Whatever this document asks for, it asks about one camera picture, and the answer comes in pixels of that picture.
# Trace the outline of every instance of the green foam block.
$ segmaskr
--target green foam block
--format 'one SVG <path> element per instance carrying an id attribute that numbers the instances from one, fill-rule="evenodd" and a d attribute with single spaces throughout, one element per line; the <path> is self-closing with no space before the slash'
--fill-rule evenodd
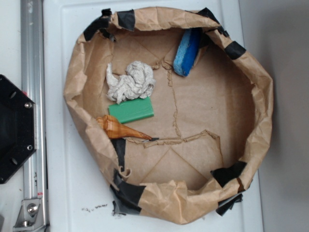
<path id="1" fill-rule="evenodd" d="M 153 106 L 149 97 L 124 101 L 119 105 L 110 105 L 108 109 L 110 115 L 117 118 L 120 123 L 132 122 L 154 116 Z"/>

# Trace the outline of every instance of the crumpled paper towel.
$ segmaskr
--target crumpled paper towel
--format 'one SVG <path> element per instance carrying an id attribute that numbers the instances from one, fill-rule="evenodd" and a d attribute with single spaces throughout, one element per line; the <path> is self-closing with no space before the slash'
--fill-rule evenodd
<path id="1" fill-rule="evenodd" d="M 154 72 L 148 64 L 134 61 L 127 66 L 126 73 L 118 80 L 112 74 L 112 64 L 107 65 L 108 99 L 120 104 L 126 99 L 144 99 L 152 94 L 155 87 Z"/>

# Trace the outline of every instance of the paper bag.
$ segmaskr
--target paper bag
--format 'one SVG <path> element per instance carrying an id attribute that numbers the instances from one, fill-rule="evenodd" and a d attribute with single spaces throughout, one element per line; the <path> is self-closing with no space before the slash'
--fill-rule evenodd
<path id="1" fill-rule="evenodd" d="M 187 77 L 172 68 L 185 29 L 202 28 Z M 95 118 L 109 114 L 106 67 L 152 66 L 154 117 L 127 126 L 159 140 L 110 140 Z M 273 82 L 205 8 L 102 11 L 78 38 L 64 97 L 76 128 L 114 195 L 117 212 L 178 224 L 223 214 L 249 188 L 270 143 Z"/>

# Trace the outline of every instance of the sponge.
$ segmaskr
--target sponge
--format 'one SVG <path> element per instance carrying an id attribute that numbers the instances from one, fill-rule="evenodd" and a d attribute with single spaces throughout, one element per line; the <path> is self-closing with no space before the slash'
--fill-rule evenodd
<path id="1" fill-rule="evenodd" d="M 201 28 L 190 28 L 185 31 L 174 60 L 174 71 L 180 76 L 187 76 L 197 56 Z"/>

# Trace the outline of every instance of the spiral seashell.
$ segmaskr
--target spiral seashell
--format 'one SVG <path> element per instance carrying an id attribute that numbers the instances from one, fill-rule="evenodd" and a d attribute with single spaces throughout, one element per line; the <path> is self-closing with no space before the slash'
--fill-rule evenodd
<path id="1" fill-rule="evenodd" d="M 136 137 L 145 140 L 152 139 L 147 134 L 121 124 L 114 116 L 104 115 L 103 117 L 97 117 L 96 120 L 110 139 L 119 139 L 124 137 Z"/>

